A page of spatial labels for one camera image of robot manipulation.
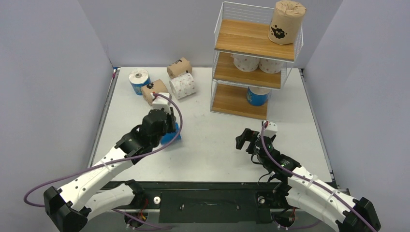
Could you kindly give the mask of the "blue paper roll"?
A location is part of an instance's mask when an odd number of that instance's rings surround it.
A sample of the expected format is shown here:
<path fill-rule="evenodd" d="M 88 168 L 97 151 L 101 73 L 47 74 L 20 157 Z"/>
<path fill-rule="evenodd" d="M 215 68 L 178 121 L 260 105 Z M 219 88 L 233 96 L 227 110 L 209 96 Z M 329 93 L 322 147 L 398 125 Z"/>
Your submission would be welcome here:
<path fill-rule="evenodd" d="M 247 101 L 253 106 L 262 106 L 270 97 L 271 90 L 263 87 L 248 87 Z"/>
<path fill-rule="evenodd" d="M 151 83 L 149 72 L 143 68 L 134 69 L 129 73 L 129 82 L 137 95 L 142 96 L 142 87 Z"/>
<path fill-rule="evenodd" d="M 165 145 L 169 143 L 176 136 L 178 130 L 179 130 L 179 125 L 176 122 L 176 131 L 172 133 L 167 133 L 166 135 L 164 135 L 161 139 L 161 145 Z"/>

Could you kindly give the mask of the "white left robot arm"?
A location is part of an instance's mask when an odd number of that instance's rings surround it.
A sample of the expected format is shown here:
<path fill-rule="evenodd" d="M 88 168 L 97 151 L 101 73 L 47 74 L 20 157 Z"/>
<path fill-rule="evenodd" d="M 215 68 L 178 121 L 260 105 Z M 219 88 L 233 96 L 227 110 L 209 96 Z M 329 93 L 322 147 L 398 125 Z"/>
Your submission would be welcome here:
<path fill-rule="evenodd" d="M 100 189 L 124 170 L 141 160 L 160 144 L 163 136 L 176 131 L 172 107 L 152 109 L 142 123 L 126 133 L 92 168 L 75 180 L 44 192 L 47 215 L 61 232 L 78 232 L 89 220 L 119 206 L 140 207 L 145 200 L 144 189 L 134 180 L 117 187 Z"/>

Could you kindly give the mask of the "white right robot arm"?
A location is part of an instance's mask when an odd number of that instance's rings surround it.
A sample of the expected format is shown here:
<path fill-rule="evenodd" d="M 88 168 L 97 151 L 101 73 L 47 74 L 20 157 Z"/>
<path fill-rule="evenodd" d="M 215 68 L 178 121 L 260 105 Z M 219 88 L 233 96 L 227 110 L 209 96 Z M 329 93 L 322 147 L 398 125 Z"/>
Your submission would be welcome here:
<path fill-rule="evenodd" d="M 235 139 L 236 149 L 249 142 L 246 152 L 280 181 L 273 191 L 278 206 L 298 208 L 331 227 L 336 232 L 378 232 L 381 223 L 373 203 L 365 197 L 357 199 L 321 181 L 299 162 L 276 150 L 275 135 L 244 129 Z"/>

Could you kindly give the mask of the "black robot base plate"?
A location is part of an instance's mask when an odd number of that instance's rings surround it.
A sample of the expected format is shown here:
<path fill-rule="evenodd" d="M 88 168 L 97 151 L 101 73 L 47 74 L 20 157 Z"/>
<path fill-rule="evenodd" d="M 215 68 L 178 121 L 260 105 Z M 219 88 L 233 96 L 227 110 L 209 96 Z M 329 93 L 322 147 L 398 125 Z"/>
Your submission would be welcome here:
<path fill-rule="evenodd" d="M 159 223 L 272 223 L 293 208 L 276 182 L 137 182 L 142 193 L 120 209 L 159 214 Z"/>

